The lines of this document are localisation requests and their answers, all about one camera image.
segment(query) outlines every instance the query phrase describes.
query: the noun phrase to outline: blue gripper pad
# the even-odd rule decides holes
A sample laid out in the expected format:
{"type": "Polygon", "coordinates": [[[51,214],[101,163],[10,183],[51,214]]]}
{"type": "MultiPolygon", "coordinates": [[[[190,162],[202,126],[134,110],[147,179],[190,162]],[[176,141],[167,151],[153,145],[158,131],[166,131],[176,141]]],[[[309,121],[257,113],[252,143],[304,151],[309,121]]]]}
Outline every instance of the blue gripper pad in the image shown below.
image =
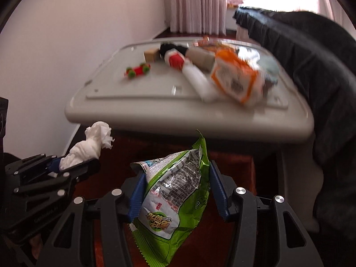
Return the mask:
{"type": "Polygon", "coordinates": [[[142,173],[130,198],[130,208],[127,214],[130,223],[134,218],[137,218],[140,213],[141,205],[144,201],[146,184],[146,174],[142,173]]]}
{"type": "Polygon", "coordinates": [[[212,194],[218,208],[219,215],[227,221],[230,217],[228,196],[225,193],[224,186],[220,180],[221,174],[214,161],[210,162],[209,180],[212,194]]]}

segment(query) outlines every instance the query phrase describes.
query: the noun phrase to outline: logo on snack bag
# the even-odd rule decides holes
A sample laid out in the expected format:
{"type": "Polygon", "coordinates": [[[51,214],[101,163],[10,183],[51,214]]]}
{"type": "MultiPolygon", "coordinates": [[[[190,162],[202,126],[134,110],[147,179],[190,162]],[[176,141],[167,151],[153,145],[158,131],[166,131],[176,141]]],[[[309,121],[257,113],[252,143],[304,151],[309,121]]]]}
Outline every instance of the logo on snack bag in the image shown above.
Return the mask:
{"type": "Polygon", "coordinates": [[[156,232],[167,229],[170,226],[172,218],[166,217],[164,213],[161,212],[149,212],[147,214],[147,220],[149,226],[156,232]]]}

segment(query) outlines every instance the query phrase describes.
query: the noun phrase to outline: black sheet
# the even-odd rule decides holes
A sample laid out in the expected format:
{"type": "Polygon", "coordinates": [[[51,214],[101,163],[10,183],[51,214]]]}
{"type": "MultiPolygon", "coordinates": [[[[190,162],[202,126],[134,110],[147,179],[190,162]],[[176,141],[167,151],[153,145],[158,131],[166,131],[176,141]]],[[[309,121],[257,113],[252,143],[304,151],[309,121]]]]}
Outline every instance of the black sheet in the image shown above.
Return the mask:
{"type": "MultiPolygon", "coordinates": [[[[349,42],[347,35],[327,21],[333,23],[334,31],[341,28],[339,33],[345,40],[327,41],[328,29],[320,27],[323,33],[313,36],[319,18],[296,21],[302,20],[301,15],[239,8],[234,18],[248,29],[250,38],[279,60],[313,112],[313,157],[324,173],[323,188],[314,205],[316,218],[322,228],[331,227],[349,239],[356,238],[356,78],[350,70],[355,69],[355,63],[339,58],[343,51],[340,44],[349,42]]],[[[349,45],[349,57],[356,57],[355,44],[349,45]]]]}

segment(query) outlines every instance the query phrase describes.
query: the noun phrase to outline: orange and white package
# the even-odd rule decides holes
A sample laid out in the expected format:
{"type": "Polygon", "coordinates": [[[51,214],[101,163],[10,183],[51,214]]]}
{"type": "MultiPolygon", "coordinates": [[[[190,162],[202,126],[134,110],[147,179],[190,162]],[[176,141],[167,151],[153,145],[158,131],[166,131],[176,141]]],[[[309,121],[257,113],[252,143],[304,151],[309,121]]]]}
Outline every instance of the orange and white package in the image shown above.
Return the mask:
{"type": "Polygon", "coordinates": [[[210,77],[218,88],[244,106],[252,107],[263,97],[264,79],[261,73],[232,51],[217,51],[210,77]]]}

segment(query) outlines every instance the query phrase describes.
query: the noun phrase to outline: wooden block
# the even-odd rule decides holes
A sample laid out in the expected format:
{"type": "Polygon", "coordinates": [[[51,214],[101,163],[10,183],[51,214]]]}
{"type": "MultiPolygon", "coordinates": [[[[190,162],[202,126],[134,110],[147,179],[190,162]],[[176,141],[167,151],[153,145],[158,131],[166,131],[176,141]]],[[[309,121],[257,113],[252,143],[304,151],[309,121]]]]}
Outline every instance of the wooden block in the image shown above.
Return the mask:
{"type": "Polygon", "coordinates": [[[155,62],[161,58],[160,50],[158,48],[148,49],[144,51],[144,55],[145,55],[146,63],[155,62]]]}

